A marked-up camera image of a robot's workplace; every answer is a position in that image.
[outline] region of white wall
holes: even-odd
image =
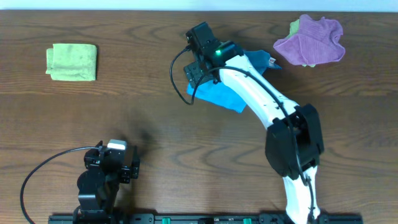
[[[398,12],[398,0],[0,0],[0,9]]]

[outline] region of brown tabletop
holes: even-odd
[[[300,12],[0,11],[0,223],[26,223],[19,191],[46,158],[99,140],[138,146],[141,173],[121,185],[117,205],[131,212],[258,213],[284,210],[282,178],[265,155],[255,114],[197,100],[185,105],[169,65],[184,33],[208,21],[221,40],[264,49],[282,70],[265,78],[322,124],[325,153],[317,202],[328,212],[361,213],[366,223],[398,223],[398,15],[309,13],[344,28],[340,62],[290,65],[273,48]],[[95,82],[56,82],[45,74],[53,43],[98,46]],[[184,91],[183,66],[175,81]],[[84,152],[56,158],[25,189],[37,223],[78,205]]]

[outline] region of green cloth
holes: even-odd
[[[289,34],[286,38],[291,38],[294,34],[297,33],[297,31],[299,31],[300,28],[300,19],[297,19],[294,22],[290,23],[290,30],[289,30]]]
[[[53,44],[47,49],[47,71],[52,80],[94,81],[97,48],[91,44]]]

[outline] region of blue cloth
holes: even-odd
[[[273,63],[275,59],[271,58],[269,53],[258,50],[258,51],[244,51],[244,54],[248,56],[253,67],[260,74],[264,73],[267,68],[282,69],[277,64]],[[192,95],[193,88],[188,84],[187,93]],[[198,87],[195,94],[195,98],[205,100],[215,105],[222,106],[224,108],[235,110],[238,113],[242,113],[246,103],[243,99],[235,93],[230,87],[227,87],[223,83],[214,84],[213,81],[208,81]]]

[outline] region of cloth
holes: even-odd
[[[47,71],[52,80],[95,80],[97,48],[91,44],[53,44],[47,49]]]
[[[272,58],[269,53],[258,50],[258,51],[244,51],[244,54],[248,56],[253,67],[260,73],[263,74],[267,68],[282,69],[275,64],[275,59]],[[187,93],[192,95],[193,88],[188,84]],[[230,87],[224,85],[224,83],[214,84],[213,81],[208,81],[201,84],[195,94],[195,98],[205,100],[224,108],[234,110],[238,113],[242,113],[246,107],[246,103],[243,99],[235,93]]]
[[[309,15],[301,15],[300,20],[290,25],[286,38],[277,40],[274,48],[293,65],[317,65],[338,62],[345,54],[345,48],[338,41],[343,28],[337,20],[314,21]]]

